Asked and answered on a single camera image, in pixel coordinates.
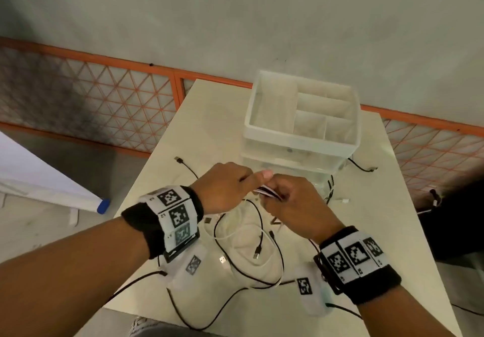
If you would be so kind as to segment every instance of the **plastic organizer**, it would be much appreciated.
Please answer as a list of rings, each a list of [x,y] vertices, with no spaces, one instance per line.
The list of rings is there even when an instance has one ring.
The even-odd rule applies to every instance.
[[[351,87],[261,71],[240,155],[310,177],[309,172],[334,174],[358,148],[360,137],[360,102]]]

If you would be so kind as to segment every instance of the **gray wall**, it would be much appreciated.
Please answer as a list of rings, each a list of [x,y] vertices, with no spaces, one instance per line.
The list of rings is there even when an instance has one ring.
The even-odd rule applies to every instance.
[[[484,0],[0,0],[0,35],[484,126]]]

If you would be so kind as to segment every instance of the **fingernail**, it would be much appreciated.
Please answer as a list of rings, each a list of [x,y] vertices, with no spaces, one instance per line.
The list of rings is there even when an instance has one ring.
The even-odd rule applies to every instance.
[[[274,173],[272,170],[263,170],[262,176],[264,177],[265,180],[268,180],[274,176]]]

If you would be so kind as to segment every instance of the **hand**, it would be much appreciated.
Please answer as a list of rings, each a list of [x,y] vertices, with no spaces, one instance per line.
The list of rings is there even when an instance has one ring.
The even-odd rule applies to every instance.
[[[283,200],[261,195],[263,207],[296,234],[321,244],[345,227],[305,178],[275,174],[266,185]]]
[[[236,163],[216,163],[191,188],[197,193],[205,214],[228,212],[236,207],[247,193],[260,187],[273,176],[271,170],[253,173]]]

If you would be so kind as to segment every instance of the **gray floor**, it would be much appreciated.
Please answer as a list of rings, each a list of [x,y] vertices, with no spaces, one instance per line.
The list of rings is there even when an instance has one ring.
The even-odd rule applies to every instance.
[[[0,209],[0,262],[112,218],[146,159],[24,132],[2,130],[15,141],[95,194],[110,198],[107,213],[80,212],[68,226],[68,208],[8,195]],[[484,272],[438,263],[452,303],[484,312]],[[464,337],[482,335],[484,317],[454,307]],[[77,336],[127,335],[135,316],[101,309]]]

